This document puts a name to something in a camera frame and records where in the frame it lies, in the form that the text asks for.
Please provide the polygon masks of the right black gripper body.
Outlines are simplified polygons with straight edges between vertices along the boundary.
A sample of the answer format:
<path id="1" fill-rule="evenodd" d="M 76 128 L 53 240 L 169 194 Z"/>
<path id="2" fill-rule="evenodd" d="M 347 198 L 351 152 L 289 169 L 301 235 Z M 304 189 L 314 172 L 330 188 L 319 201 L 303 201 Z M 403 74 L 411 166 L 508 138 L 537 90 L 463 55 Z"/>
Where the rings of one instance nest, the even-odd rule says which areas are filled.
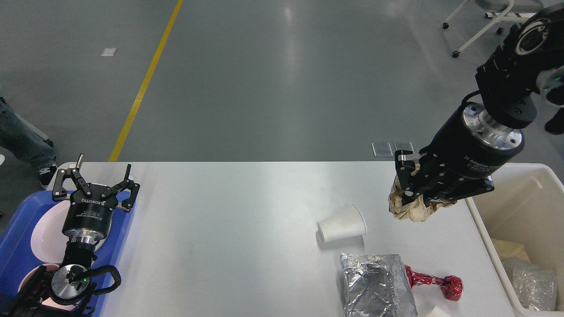
<path id="1" fill-rule="evenodd" d="M 524 148 L 526 104 L 464 102 L 421 149 L 421 179 L 452 185 L 485 179 Z"/>

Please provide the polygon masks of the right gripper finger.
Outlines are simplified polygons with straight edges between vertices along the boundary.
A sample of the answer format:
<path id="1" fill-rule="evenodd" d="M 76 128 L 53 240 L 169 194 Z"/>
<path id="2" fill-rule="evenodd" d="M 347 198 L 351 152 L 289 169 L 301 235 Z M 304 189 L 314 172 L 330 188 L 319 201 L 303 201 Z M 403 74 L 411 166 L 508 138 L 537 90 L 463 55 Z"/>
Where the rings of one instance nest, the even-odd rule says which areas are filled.
<path id="1" fill-rule="evenodd" d="M 431 203 L 442 199 L 445 167 L 433 155 L 419 157 L 413 151 L 397 150 L 394 153 L 397 178 L 404 193 L 402 203 L 412 203 L 418 198 L 423 203 Z"/>
<path id="2" fill-rule="evenodd" d="M 459 174 L 425 175 L 425 203 L 447 202 L 473 197 L 495 189 L 491 177 L 472 179 Z"/>

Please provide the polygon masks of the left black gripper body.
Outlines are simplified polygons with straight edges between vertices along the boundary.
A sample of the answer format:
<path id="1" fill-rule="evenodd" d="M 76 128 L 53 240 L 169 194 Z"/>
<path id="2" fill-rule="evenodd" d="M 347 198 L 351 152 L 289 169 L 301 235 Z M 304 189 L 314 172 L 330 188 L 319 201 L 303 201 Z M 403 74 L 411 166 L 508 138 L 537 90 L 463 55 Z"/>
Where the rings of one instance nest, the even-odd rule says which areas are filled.
<path id="1" fill-rule="evenodd" d="M 63 235 L 69 238 L 91 236 L 95 241 L 107 238 L 113 211 L 118 205 L 115 195 L 88 198 L 81 193 L 73 193 L 65 200 L 70 201 L 70 207 L 63 224 Z"/>

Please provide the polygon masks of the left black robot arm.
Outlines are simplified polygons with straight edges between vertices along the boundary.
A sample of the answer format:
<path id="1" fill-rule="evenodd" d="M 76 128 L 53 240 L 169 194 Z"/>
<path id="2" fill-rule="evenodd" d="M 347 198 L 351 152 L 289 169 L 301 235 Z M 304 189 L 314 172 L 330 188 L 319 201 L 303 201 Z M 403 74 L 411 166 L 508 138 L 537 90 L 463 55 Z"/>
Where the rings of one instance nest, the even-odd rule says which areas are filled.
<path id="1" fill-rule="evenodd" d="M 115 264 L 141 187 L 130 166 L 115 185 L 87 182 L 82 161 L 26 198 L 1 235 L 3 317 L 97 316 L 121 284 Z"/>

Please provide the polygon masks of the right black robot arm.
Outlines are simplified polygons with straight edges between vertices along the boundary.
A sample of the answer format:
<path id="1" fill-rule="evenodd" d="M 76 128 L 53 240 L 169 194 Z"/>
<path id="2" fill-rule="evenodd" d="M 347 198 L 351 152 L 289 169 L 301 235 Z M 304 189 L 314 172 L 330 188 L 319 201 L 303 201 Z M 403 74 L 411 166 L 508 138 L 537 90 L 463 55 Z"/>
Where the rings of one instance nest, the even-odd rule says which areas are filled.
<path id="1" fill-rule="evenodd" d="M 537 116 L 532 93 L 563 104 L 563 77 L 542 78 L 563 66 L 563 4 L 511 27 L 503 44 L 477 68 L 478 90 L 465 96 L 415 158 L 395 152 L 400 205 L 426 206 L 494 190 L 491 174 L 524 148 L 522 129 Z"/>

